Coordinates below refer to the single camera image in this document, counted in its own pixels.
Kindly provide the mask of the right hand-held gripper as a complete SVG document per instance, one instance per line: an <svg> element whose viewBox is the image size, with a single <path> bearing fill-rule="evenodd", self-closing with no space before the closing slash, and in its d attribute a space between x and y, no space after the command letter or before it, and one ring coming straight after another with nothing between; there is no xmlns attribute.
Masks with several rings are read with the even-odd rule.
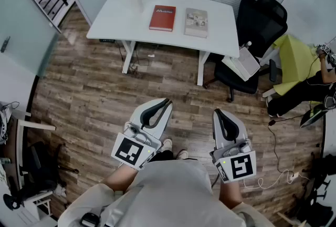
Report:
<svg viewBox="0 0 336 227"><path fill-rule="evenodd" d="M210 155L223 182L235 182L256 175L256 153L240 119L230 112L215 109L213 138L217 149Z"/></svg>

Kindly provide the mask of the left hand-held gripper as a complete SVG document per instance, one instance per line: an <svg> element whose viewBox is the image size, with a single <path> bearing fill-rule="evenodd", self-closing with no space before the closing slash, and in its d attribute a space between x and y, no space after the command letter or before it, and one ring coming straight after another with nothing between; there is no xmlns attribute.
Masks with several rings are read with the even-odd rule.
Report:
<svg viewBox="0 0 336 227"><path fill-rule="evenodd" d="M143 169L162 146L160 139L172 108L168 98L153 99L138 106L125 124L124 132L118 133L111 156L136 170Z"/></svg>

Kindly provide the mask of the red book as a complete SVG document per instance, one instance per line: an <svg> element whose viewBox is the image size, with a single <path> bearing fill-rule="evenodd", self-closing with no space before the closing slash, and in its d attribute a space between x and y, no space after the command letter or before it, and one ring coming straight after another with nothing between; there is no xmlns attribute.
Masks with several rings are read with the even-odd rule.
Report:
<svg viewBox="0 0 336 227"><path fill-rule="evenodd" d="M172 32L174 27L176 7L155 5L149 24L150 30Z"/></svg>

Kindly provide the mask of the beige magazine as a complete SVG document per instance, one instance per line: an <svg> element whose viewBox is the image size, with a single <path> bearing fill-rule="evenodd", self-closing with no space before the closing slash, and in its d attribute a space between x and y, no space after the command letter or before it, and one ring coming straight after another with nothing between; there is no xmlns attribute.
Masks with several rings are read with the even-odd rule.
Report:
<svg viewBox="0 0 336 227"><path fill-rule="evenodd" d="M184 34L200 38L208 37L207 11L186 8Z"/></svg>

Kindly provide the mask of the person's right forearm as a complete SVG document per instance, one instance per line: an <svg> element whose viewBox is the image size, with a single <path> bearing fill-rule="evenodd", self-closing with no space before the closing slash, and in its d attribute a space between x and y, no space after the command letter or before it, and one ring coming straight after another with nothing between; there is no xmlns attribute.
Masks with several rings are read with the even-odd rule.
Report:
<svg viewBox="0 0 336 227"><path fill-rule="evenodd" d="M219 200L229 209L233 209L243 202L238 181L220 182Z"/></svg>

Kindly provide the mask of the person's left forearm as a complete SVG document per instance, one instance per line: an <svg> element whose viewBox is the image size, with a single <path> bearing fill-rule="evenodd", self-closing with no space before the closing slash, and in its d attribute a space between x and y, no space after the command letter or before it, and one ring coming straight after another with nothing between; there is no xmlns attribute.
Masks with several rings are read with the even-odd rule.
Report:
<svg viewBox="0 0 336 227"><path fill-rule="evenodd" d="M101 183L107 185L114 192L126 192L138 172L138 170L126 164L122 164L110 176L103 179Z"/></svg>

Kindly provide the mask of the person's left shoe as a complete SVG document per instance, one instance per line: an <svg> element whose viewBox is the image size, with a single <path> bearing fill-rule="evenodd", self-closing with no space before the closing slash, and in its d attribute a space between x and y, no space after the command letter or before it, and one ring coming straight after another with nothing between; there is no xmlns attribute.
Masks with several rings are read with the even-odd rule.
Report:
<svg viewBox="0 0 336 227"><path fill-rule="evenodd" d="M172 146L173 146L172 140L170 138L166 138L163 141L162 147L158 150L158 152L165 152L165 151L172 152Z"/></svg>

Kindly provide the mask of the person's black trousers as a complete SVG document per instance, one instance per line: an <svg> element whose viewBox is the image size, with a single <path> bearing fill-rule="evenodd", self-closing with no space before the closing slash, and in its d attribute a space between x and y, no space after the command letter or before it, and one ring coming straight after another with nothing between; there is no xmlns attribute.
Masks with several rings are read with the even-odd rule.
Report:
<svg viewBox="0 0 336 227"><path fill-rule="evenodd" d="M176 157L174 156L173 152L170 151L159 152L150 160L150 162L168 161L168 160L176 160ZM188 157L185 160L195 160L195 159Z"/></svg>

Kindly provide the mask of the white box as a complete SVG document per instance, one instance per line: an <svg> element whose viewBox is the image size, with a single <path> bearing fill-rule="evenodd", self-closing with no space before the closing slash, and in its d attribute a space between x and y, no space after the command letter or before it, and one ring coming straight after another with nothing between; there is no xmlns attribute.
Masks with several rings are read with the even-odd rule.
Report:
<svg viewBox="0 0 336 227"><path fill-rule="evenodd" d="M243 81L249 80L260 69L259 62L246 47L239 50L238 58L224 56L222 63L237 74Z"/></svg>

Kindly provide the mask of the person's white shirt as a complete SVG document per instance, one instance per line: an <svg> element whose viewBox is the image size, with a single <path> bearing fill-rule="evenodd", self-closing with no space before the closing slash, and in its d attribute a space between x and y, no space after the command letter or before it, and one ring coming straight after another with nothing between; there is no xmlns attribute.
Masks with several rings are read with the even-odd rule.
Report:
<svg viewBox="0 0 336 227"><path fill-rule="evenodd" d="M150 162L126 192L96 184L63 212L58 227L80 227L89 212L100 217L99 227L274 227L244 202L232 210L220 202L196 160Z"/></svg>

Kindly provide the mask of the yellow-green cabinet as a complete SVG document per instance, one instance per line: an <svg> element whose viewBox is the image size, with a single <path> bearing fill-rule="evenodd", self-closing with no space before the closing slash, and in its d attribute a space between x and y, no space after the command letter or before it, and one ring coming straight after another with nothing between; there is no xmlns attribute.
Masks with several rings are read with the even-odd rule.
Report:
<svg viewBox="0 0 336 227"><path fill-rule="evenodd" d="M296 84L314 76L320 69L316 50L291 35L283 35L274 45L279 48L282 83L274 85L277 94L283 96Z"/></svg>

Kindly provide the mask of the black office chair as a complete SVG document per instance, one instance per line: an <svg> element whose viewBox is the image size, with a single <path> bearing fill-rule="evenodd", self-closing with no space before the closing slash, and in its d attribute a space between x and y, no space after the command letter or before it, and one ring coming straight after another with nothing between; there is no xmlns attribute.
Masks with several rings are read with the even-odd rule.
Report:
<svg viewBox="0 0 336 227"><path fill-rule="evenodd" d="M287 11L276 0L241 0L236 20L238 43L251 46L249 52L255 58L261 58L266 50L288 29ZM269 74L269 80L277 78L276 63L269 60L269 68L257 70L247 81L242 80L233 70L220 60L216 62L214 78L205 82L203 87L220 81L230 88L229 102L234 101L234 91L255 94L258 88L259 77Z"/></svg>

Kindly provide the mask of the black harness buckle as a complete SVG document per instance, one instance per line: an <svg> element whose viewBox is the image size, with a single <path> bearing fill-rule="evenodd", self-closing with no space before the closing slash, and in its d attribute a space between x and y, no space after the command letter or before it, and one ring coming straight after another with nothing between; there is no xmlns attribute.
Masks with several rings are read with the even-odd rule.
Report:
<svg viewBox="0 0 336 227"><path fill-rule="evenodd" d="M81 227L98 227L100 225L100 217L94 213L85 213L79 222Z"/></svg>

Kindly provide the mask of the black swivel chair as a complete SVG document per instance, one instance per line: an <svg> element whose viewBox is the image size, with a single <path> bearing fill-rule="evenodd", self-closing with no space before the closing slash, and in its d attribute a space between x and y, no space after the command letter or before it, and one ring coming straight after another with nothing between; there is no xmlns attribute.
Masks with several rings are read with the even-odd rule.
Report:
<svg viewBox="0 0 336 227"><path fill-rule="evenodd" d="M18 209L24 201L37 194L56 190L58 185L64 188L66 182L60 178L59 170L79 173L79 170L65 167L58 162L59 152L64 146L64 143L60 143L51 156L46 145L39 141L25 150L24 165L18 167L16 174L13 174L12 168L7 169L10 193L4 194L3 200L10 210Z"/></svg>

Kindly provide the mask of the frosted glass door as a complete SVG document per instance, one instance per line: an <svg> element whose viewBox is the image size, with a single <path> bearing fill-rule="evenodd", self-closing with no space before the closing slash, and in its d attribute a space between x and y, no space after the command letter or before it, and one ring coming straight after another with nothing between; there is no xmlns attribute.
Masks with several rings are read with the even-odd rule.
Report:
<svg viewBox="0 0 336 227"><path fill-rule="evenodd" d="M0 48L8 36L0 56L42 76L59 31L34 0L0 0Z"/></svg>

